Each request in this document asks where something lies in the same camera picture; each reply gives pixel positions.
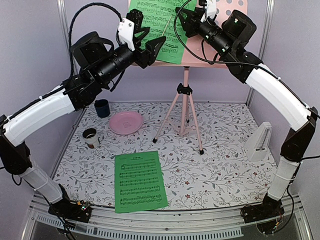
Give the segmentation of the green sheet music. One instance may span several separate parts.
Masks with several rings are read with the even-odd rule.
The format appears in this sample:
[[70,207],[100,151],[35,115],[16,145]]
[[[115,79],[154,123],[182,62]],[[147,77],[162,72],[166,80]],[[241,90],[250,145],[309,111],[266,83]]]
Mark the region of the green sheet music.
[[180,8],[184,0],[130,0],[129,9],[137,9],[143,13],[143,27],[150,27],[150,33],[142,41],[145,43],[161,36],[166,37],[154,67],[195,67],[199,61],[194,58],[180,43],[174,32],[176,8]]
[[167,206],[157,151],[115,157],[114,208],[117,214],[157,210]]

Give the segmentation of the pink plate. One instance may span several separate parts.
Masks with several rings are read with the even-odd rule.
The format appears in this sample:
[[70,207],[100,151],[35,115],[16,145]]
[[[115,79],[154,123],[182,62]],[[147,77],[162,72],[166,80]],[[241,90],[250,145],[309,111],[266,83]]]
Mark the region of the pink plate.
[[109,120],[110,130],[117,135],[130,135],[137,132],[143,125],[143,116],[136,111],[122,111]]

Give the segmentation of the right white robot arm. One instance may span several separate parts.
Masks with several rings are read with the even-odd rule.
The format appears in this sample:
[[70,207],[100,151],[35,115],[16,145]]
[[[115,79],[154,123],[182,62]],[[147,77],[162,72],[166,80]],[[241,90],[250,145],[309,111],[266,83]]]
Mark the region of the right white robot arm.
[[304,160],[316,130],[317,109],[304,103],[261,59],[245,50],[257,29],[247,15],[233,10],[218,26],[208,4],[194,10],[176,7],[175,12],[174,21],[180,21],[188,38],[201,36],[220,56],[218,64],[225,64],[236,79],[260,93],[289,123],[275,177],[262,203],[255,207],[262,218],[269,218],[281,206],[281,198]]

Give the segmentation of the white metronome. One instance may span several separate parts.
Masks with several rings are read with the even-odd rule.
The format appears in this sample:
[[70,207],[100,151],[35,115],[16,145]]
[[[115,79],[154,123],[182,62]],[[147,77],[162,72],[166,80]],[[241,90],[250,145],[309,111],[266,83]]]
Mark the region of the white metronome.
[[272,134],[270,122],[263,122],[258,129],[247,139],[244,150],[251,162],[264,160],[268,154],[269,143]]

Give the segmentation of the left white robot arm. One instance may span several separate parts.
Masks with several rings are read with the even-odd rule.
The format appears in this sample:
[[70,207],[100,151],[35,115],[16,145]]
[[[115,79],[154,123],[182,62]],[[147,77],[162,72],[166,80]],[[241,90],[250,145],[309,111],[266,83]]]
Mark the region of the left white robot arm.
[[121,23],[117,29],[118,47],[95,31],[86,34],[70,47],[71,60],[80,66],[79,74],[72,74],[18,112],[0,118],[0,159],[4,169],[28,182],[63,217],[70,217],[75,210],[84,211],[85,207],[71,202],[65,189],[31,161],[25,140],[57,118],[90,105],[109,84],[116,86],[130,65],[152,65],[166,37],[149,40],[141,48],[149,31],[148,27]]

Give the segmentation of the front aluminium rail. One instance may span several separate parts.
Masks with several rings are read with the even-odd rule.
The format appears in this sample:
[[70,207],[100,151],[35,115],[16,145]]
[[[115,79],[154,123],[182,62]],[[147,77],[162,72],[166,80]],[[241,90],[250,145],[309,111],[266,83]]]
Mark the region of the front aluminium rail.
[[22,232],[24,240],[314,240],[298,195],[282,199],[284,215],[271,233],[273,218],[245,222],[241,207],[115,213],[93,206],[89,222],[60,220],[35,194]]

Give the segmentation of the right aluminium frame post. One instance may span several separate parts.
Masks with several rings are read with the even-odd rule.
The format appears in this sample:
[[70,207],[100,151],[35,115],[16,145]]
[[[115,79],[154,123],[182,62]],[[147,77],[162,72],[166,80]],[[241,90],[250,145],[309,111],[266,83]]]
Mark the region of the right aluminium frame post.
[[[267,43],[268,43],[270,30],[272,26],[274,7],[275,7],[275,0],[267,0],[261,43],[260,43],[259,52],[258,52],[258,57],[261,60],[264,60],[265,53],[266,53]],[[255,95],[255,90],[253,88],[250,88],[247,95],[246,103],[245,103],[249,109],[251,108],[251,105],[253,103],[254,95]]]

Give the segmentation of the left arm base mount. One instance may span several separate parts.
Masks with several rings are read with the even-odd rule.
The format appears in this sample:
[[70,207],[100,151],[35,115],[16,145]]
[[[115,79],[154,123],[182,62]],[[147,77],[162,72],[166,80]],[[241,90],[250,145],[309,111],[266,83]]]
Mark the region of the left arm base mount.
[[67,220],[88,223],[91,218],[92,208],[87,203],[74,203],[68,199],[61,199],[56,203],[51,203],[48,213]]

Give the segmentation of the small brown white jar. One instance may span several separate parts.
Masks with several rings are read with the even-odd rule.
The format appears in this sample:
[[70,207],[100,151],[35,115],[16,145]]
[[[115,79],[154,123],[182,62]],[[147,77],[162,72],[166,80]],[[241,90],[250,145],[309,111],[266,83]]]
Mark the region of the small brown white jar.
[[95,149],[100,145],[98,133],[95,128],[88,128],[84,130],[82,137],[90,149]]

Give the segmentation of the floral table mat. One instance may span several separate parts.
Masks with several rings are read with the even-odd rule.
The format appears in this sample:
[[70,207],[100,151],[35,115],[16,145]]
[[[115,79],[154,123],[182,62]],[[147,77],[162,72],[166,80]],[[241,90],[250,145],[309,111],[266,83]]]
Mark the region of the floral table mat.
[[[111,103],[110,111],[134,111],[143,116],[139,131],[117,135],[108,118],[95,108],[86,109],[54,175],[73,200],[114,206],[115,156],[157,151],[169,210],[232,207],[262,201],[277,170],[271,155],[249,161],[245,142],[257,129],[249,109],[240,103],[196,103],[198,128],[179,136],[181,104],[170,111],[171,125],[162,128],[153,143],[170,104],[166,102]],[[83,139],[94,128],[99,146],[91,149]]]

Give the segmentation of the dark blue cup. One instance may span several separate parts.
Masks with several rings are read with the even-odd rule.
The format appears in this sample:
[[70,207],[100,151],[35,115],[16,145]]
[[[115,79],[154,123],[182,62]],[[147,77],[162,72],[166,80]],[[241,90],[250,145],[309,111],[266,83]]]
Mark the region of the dark blue cup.
[[96,100],[94,107],[99,118],[106,118],[110,115],[110,106],[107,99]]

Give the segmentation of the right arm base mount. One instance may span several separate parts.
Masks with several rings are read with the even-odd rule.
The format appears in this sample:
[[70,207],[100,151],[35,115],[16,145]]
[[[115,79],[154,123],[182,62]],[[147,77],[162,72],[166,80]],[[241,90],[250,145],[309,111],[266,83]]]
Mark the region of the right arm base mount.
[[257,229],[264,235],[272,235],[284,220],[284,207],[281,200],[274,200],[267,195],[262,203],[245,205],[240,210],[240,215],[245,223],[263,221],[257,225]]

